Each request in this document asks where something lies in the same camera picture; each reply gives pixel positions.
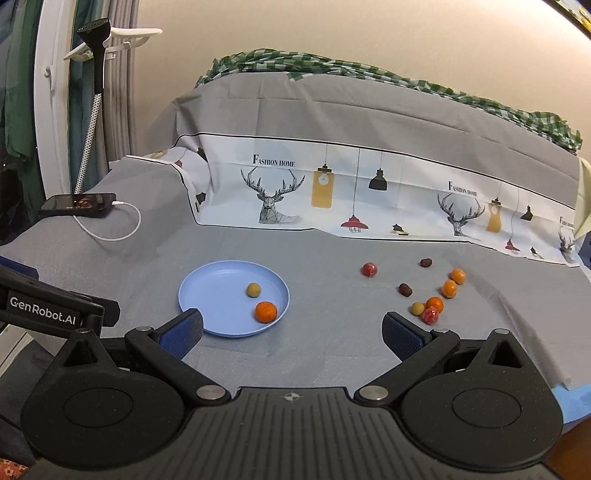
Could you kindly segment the small orange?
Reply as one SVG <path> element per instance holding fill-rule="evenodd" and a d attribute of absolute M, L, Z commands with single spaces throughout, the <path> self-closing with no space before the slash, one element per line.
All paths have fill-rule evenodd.
<path fill-rule="evenodd" d="M 427 308 L 434 308 L 439 313 L 442 313 L 445 309 L 445 302 L 441 297 L 433 296 L 427 300 L 426 307 Z"/>
<path fill-rule="evenodd" d="M 458 285 L 462 285 L 465 283 L 467 275 L 466 273 L 460 269 L 456 268 L 450 273 L 450 278 Z"/>
<path fill-rule="evenodd" d="M 448 279 L 441 288 L 442 295 L 445 298 L 454 298 L 459 290 L 459 285 L 452 279 Z"/>

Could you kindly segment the large orange mandarin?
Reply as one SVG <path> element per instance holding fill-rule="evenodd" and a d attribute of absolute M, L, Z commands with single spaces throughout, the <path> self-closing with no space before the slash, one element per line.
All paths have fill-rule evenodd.
<path fill-rule="evenodd" d="M 276 321 L 277 308 L 276 305 L 269 301 L 262 301 L 256 304 L 254 310 L 254 317 L 256 321 L 263 324 L 270 324 Z"/>

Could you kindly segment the yellow-green round fruit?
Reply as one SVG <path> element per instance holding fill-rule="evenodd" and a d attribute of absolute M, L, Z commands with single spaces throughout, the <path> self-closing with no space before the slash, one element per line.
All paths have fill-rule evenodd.
<path fill-rule="evenodd" d="M 250 298 L 257 298 L 262 293 L 262 287 L 259 284 L 252 282 L 246 287 L 245 293 Z"/>

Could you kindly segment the blue sofa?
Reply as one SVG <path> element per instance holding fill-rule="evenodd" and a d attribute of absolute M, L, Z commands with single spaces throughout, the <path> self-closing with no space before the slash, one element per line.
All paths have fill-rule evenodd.
<path fill-rule="evenodd" d="M 590 414 L 590 237 L 577 239 L 572 228 L 561 226 L 558 238 L 565 264 L 553 271 L 544 299 L 555 390 L 570 423 Z"/>

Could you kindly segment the red speckled fruit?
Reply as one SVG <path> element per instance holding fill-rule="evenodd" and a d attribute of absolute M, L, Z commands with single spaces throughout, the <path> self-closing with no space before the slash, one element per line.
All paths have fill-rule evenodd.
<path fill-rule="evenodd" d="M 427 325 L 435 325 L 439 322 L 440 312 L 435 307 L 428 307 L 423 311 L 421 319 Z"/>

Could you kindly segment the black smartphone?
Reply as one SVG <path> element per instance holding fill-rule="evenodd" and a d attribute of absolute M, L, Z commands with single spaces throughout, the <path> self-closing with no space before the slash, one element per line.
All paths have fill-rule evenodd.
<path fill-rule="evenodd" d="M 59 194 L 48 198 L 38 210 L 38 214 L 41 218 L 103 218 L 112 210 L 116 200 L 114 193 Z"/>

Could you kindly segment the small yellow-green fruit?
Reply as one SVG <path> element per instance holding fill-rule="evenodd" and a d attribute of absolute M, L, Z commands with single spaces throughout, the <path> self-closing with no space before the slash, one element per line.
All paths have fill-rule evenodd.
<path fill-rule="evenodd" d="M 414 316 L 421 316 L 425 311 L 425 304 L 421 302 L 415 302 L 412 304 L 410 311 Z"/>

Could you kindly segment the dark date near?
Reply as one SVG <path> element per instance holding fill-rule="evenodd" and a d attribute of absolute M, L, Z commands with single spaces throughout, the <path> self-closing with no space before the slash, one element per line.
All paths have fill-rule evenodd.
<path fill-rule="evenodd" d="M 401 283 L 399 292 L 405 297 L 410 297 L 413 294 L 412 288 L 406 283 Z"/>

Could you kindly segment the blue plastic plate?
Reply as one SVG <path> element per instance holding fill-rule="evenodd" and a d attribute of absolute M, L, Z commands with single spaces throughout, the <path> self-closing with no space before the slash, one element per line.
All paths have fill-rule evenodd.
<path fill-rule="evenodd" d="M 245 290 L 249 283 L 262 287 L 257 298 Z M 204 331 L 224 338 L 245 338 L 263 333 L 280 322 L 290 306 L 290 289 L 279 274 L 266 266 L 243 260 L 221 260 L 198 267 L 181 282 L 177 299 L 181 310 L 197 308 Z M 276 305 L 277 318 L 270 324 L 256 321 L 256 304 Z"/>

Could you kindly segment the red cherry tomato far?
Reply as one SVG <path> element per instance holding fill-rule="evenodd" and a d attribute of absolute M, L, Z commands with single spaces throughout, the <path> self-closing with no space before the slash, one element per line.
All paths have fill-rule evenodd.
<path fill-rule="evenodd" d="M 378 266 L 375 263 L 367 262 L 363 264 L 362 274 L 368 278 L 373 278 L 377 275 Z"/>

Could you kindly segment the cream cloth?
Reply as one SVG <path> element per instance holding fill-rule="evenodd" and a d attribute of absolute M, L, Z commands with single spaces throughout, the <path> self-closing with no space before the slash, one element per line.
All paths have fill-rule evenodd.
<path fill-rule="evenodd" d="M 573 227 L 576 240 L 584 237 L 591 229 L 591 165 L 580 156 L 578 162 L 579 182 Z"/>

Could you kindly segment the grey printed sofa cover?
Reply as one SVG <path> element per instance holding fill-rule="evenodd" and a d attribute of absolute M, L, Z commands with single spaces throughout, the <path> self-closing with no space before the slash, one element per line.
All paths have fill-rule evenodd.
<path fill-rule="evenodd" d="M 146 324 L 174 311 L 180 283 L 202 264 L 269 266 L 290 287 L 290 316 L 230 360 L 304 382 L 380 367 L 374 348 L 346 341 L 367 336 L 361 317 L 406 309 L 401 282 L 430 296 L 461 268 L 468 281 L 444 323 L 467 336 L 511 329 L 556 384 L 544 296 L 565 264 L 558 230 L 575 216 L 575 155 L 436 95 L 280 73 L 184 93 L 146 144 L 146 156 L 116 161 L 99 184 L 122 208 L 83 225 L 42 220 L 2 254 Z"/>

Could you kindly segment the green checkered cloth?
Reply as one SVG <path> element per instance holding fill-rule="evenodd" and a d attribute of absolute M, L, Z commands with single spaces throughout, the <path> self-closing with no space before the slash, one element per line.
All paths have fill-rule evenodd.
<path fill-rule="evenodd" d="M 291 81 L 312 75 L 332 75 L 403 87 L 481 110 L 535 133 L 572 154 L 579 153 L 583 145 L 581 133 L 573 130 L 556 113 L 513 108 L 427 80 L 403 77 L 381 67 L 307 52 L 259 48 L 216 58 L 211 68 L 198 77 L 195 85 L 208 84 L 238 73 L 284 73 Z"/>

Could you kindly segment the white wall rack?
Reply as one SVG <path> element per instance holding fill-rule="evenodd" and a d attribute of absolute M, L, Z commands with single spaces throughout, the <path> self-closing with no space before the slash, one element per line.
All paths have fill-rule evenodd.
<path fill-rule="evenodd" d="M 131 50 L 143 46 L 150 38 L 160 35 L 160 28 L 117 28 L 112 27 L 110 36 L 103 42 L 107 59 L 112 59 L 118 52 Z M 64 61 L 83 63 L 91 60 L 93 53 L 84 42 L 68 52 Z"/>

